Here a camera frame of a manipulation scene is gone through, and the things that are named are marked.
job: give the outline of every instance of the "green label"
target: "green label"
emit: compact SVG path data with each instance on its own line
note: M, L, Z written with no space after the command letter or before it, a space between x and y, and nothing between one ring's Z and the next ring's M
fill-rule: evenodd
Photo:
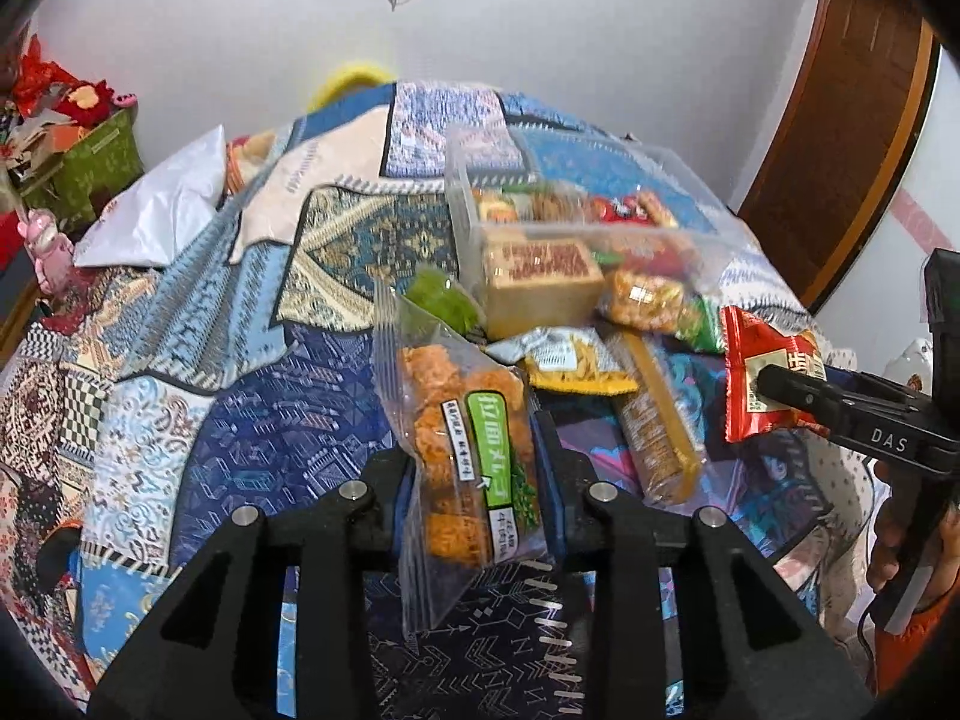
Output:
M471 392L467 396L467 410L476 435L487 508L509 506L512 498L507 404L499 392Z

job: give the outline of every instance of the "door frame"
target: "door frame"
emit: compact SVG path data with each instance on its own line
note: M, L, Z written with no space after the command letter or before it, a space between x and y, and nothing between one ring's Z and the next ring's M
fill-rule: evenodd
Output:
M824 34L829 4L830 0L817 1L817 11L814 15L813 27L810 30L810 38L806 44L806 52L803 55L803 63L800 65L797 81L784 110L784 117L781 118L781 123L776 129L770 148L767 149L766 157L760 165L760 170L757 171L757 177L755 177L754 183L752 183L750 191L747 192L747 196L737 213L747 224L750 223L751 213L760 210L760 195L763 185L766 182L771 165L774 165L781 148L784 147L787 133L800 109L803 92ZM867 194L860 204L850 227L843 234L827 263L819 270L810 286L803 291L802 295L798 295L800 302L808 307L812 313L816 313L826 302L830 293L836 289L847 274L857 255L867 245L867 240L877 227L877 223L880 222L883 213L893 199L896 189L898 189L899 182L910 162L910 157L913 155L917 139L920 137L923 120L926 118L930 95L933 92L933 82L936 79L937 64L940 57L939 48L933 30L923 20L920 24L917 60L914 65L904 112L896 125L894 137L887 149L886 156L880 163L877 175L870 189L867 190Z

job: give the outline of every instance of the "white pillow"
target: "white pillow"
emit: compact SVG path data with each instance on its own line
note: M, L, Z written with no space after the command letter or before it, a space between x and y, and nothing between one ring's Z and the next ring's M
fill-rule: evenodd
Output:
M208 225L224 191L221 125L181 148L114 197L74 250L81 268L164 268Z

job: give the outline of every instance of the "metal screw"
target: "metal screw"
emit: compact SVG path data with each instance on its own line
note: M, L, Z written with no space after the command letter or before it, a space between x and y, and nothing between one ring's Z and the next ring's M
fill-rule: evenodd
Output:
M590 485L590 497L601 503L609 503L616 498L616 487L610 482L594 482Z
M253 525L253 523L256 522L259 514L260 512L258 512L256 506L241 506L233 510L230 519L233 520L235 525L246 528L248 525Z
M720 528L727 522L727 516L715 506L704 506L700 509L700 522L709 528Z
M340 485L337 492L342 498L347 498L349 501L358 501L367 494L367 483L361 482L359 479L352 479Z

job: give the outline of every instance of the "patterned blanket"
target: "patterned blanket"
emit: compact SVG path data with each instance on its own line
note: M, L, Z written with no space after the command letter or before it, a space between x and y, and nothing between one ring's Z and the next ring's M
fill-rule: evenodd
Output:
M456 271L442 195L450 124L494 127L472 153L486 184L539 175L609 196L643 185L699 232L728 215L618 139L485 87L400 82L273 133L262 172L174 264L102 271L79 330L31 327L0 375L0 598L78 706L235 508L309 506L392 446L371 374L373 279L403 288L424 260ZM749 235L737 243L743 251L720 281L725 302L784 331L814 327ZM869 516L858 459L789 432L727 445L722 360L676 352L669 365L713 461L698 503L730 512L819 613L824 570ZM610 404L551 396L542 405L604 478L637 486ZM50 555L61 551L45 545L78 536L58 565ZM667 574L661 585L675 626ZM548 562L497 567L445 627L406 640L397 578L371 575L366 591L385 718L581 707L562 688L589 658L590 577ZM545 658L555 655L541 639L545 609L566 624L559 661ZM277 664L286 714L295 626L291 574ZM666 696L675 713L682 690Z

